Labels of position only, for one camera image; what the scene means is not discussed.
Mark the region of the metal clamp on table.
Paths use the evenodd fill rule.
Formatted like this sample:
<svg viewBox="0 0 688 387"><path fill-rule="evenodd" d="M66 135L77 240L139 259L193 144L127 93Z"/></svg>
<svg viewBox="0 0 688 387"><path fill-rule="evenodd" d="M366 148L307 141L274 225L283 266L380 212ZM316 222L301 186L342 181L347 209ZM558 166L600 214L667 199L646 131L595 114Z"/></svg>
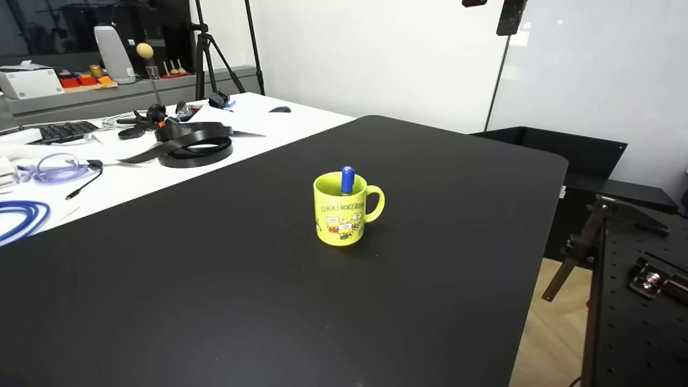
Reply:
<svg viewBox="0 0 688 387"><path fill-rule="evenodd" d="M645 298L659 294L688 305L688 271L652 251L642 251L629 271L627 288Z"/></svg>

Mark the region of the white box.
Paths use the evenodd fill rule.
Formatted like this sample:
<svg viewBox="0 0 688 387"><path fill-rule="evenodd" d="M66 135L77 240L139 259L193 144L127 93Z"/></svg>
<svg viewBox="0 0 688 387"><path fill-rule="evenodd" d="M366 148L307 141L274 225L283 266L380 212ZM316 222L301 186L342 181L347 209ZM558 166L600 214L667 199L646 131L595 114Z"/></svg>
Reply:
<svg viewBox="0 0 688 387"><path fill-rule="evenodd" d="M54 97L64 93L54 68L0 70L0 87L11 98L20 98L20 100Z"/></svg>

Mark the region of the yellow ball on stand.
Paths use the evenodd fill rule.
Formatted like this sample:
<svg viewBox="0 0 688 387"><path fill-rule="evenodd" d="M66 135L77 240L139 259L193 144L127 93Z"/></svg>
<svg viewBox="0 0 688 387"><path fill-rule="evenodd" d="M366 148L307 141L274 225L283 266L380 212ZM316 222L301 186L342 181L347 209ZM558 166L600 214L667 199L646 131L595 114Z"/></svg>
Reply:
<svg viewBox="0 0 688 387"><path fill-rule="evenodd" d="M154 49L150 43L138 43L136 53L143 61L143 70L150 81L158 80L158 68L154 64ZM134 111L131 119L125 119L125 129L119 131L121 139L141 137L149 129L157 129L165 120L165 106L160 97L154 97L154 104L146 114Z"/></svg>

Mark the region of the orange red toy blocks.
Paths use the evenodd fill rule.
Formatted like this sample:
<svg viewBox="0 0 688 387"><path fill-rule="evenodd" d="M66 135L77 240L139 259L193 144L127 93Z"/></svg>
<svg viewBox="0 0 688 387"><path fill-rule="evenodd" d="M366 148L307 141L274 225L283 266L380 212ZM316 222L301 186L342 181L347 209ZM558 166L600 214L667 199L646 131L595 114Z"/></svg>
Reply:
<svg viewBox="0 0 688 387"><path fill-rule="evenodd" d="M66 91L115 86L114 78L107 75L101 64L89 64L85 70L58 68L55 75Z"/></svg>

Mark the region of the blue marker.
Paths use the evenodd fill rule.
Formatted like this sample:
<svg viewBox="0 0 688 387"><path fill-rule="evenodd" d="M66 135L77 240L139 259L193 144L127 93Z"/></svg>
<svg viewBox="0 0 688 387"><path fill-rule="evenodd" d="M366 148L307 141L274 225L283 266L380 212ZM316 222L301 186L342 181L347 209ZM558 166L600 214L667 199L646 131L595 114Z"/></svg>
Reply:
<svg viewBox="0 0 688 387"><path fill-rule="evenodd" d="M354 168L344 166L342 168L342 182L339 182L342 196L351 196L354 190Z"/></svg>

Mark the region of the black perforated side table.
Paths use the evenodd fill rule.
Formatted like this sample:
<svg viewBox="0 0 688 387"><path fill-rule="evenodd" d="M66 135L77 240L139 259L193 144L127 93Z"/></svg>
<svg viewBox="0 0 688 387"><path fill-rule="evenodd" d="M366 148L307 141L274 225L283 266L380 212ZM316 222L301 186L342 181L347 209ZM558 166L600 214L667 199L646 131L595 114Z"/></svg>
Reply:
<svg viewBox="0 0 688 387"><path fill-rule="evenodd" d="M590 268L580 387L688 387L688 305L627 288L642 251L688 271L688 220L598 196L541 293L552 301L575 266Z"/></svg>

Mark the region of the yellow cartoon mug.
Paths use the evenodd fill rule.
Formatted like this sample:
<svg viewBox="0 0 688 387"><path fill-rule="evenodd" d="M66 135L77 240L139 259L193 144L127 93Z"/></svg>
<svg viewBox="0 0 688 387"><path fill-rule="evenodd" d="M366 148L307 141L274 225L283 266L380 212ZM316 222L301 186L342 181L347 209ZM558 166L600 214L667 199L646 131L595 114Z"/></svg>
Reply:
<svg viewBox="0 0 688 387"><path fill-rule="evenodd" d="M330 247L351 247L363 238L386 205L385 192L354 171L354 190L342 196L342 169L324 171L312 182L316 236Z"/></svg>

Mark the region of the clear blue tube coil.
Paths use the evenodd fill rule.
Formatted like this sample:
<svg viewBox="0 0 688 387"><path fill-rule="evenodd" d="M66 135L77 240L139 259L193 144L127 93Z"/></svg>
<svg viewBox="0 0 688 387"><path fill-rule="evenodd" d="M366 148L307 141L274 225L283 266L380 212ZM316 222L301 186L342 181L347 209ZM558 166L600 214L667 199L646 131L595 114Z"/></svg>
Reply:
<svg viewBox="0 0 688 387"><path fill-rule="evenodd" d="M34 164L20 166L20 171L26 181L58 185L87 176L89 166L85 158L77 158L69 153L51 153Z"/></svg>

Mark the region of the grey shelf cabinet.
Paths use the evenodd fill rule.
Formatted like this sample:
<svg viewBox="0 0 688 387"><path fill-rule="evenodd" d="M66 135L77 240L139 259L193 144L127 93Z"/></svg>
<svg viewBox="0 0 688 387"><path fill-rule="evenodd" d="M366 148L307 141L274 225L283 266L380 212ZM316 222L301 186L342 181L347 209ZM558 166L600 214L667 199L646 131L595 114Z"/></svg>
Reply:
<svg viewBox="0 0 688 387"><path fill-rule="evenodd" d="M83 120L131 109L146 109L154 100L174 106L195 98L195 78L139 80L115 87L77 91L39 98L0 98L0 127L51 122L51 120Z"/></svg>

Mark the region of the black keyboard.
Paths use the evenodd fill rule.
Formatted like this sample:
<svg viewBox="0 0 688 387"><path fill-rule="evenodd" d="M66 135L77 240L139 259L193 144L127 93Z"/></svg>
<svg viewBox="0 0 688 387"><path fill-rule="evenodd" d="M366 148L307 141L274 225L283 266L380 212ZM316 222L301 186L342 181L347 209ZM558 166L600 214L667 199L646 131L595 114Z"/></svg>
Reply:
<svg viewBox="0 0 688 387"><path fill-rule="evenodd" d="M62 141L85 137L87 133L97 131L97 125L87 120L54 122L54 125L41 125L39 131L41 131L39 144L62 144Z"/></svg>

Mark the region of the black computer mouse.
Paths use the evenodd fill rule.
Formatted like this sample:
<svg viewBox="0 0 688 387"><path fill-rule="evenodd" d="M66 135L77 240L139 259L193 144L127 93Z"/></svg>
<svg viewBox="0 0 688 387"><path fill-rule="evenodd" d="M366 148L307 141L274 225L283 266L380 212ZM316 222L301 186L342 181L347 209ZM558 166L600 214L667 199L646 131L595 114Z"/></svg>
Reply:
<svg viewBox="0 0 688 387"><path fill-rule="evenodd" d="M268 109L271 114L289 114L292 109L288 106L277 106Z"/></svg>

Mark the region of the white grey device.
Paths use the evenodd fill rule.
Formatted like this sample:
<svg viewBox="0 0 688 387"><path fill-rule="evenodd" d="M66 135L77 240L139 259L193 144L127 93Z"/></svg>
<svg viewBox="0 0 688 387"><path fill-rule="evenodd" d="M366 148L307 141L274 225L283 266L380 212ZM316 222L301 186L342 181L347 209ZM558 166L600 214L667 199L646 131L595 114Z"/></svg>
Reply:
<svg viewBox="0 0 688 387"><path fill-rule="evenodd" d="M115 84L134 84L136 70L119 33L111 26L95 26L95 41L110 78Z"/></svg>

